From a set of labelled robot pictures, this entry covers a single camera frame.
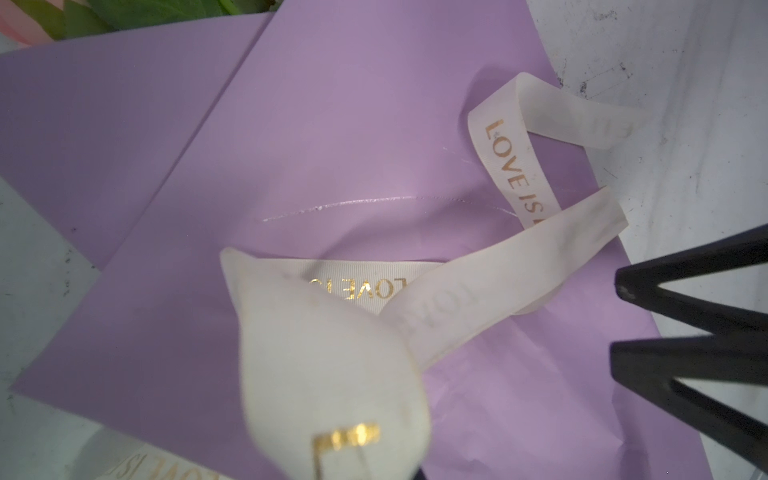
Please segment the white blue fake rose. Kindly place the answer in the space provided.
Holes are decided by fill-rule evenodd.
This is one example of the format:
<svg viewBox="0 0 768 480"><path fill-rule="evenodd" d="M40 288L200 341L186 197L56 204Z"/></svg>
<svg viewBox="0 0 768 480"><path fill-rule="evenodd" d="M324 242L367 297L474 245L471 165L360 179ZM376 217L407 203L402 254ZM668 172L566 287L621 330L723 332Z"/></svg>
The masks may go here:
<svg viewBox="0 0 768 480"><path fill-rule="evenodd" d="M105 0L63 2L67 39L207 18L276 12L277 1Z"/></svg>

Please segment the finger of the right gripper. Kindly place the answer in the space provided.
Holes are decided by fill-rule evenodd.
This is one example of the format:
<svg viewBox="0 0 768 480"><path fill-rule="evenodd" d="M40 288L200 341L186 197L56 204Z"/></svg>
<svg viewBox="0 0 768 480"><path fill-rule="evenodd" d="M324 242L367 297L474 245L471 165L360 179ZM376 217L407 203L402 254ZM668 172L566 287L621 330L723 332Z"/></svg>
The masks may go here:
<svg viewBox="0 0 768 480"><path fill-rule="evenodd" d="M767 315L702 300L661 287L663 283L767 262L767 227L700 247L623 267L616 272L618 297L711 334L767 331Z"/></svg>
<svg viewBox="0 0 768 480"><path fill-rule="evenodd" d="M684 379L765 387L767 336L732 334L614 342L613 379L675 418L767 469L767 425Z"/></svg>

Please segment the pink purple wrapping paper sheet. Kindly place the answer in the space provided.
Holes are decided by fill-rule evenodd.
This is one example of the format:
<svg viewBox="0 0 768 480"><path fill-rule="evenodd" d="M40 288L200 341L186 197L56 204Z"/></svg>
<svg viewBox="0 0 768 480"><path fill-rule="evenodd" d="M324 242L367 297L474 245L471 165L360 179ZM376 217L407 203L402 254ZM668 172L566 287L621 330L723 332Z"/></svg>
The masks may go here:
<svg viewBox="0 0 768 480"><path fill-rule="evenodd" d="M1 58L1 175L101 272L12 391L223 474L275 479L239 407L218 253L454 259L597 190L469 111L555 73L523 1L296 1Z"/></svg>

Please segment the light pink fake rose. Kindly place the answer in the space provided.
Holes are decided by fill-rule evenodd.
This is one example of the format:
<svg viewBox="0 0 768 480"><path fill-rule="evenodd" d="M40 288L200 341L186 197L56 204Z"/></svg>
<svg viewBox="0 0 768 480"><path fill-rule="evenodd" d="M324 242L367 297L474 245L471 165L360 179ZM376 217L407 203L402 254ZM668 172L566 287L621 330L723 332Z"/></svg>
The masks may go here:
<svg viewBox="0 0 768 480"><path fill-rule="evenodd" d="M1 33L26 46L65 39L63 2L1 0Z"/></svg>

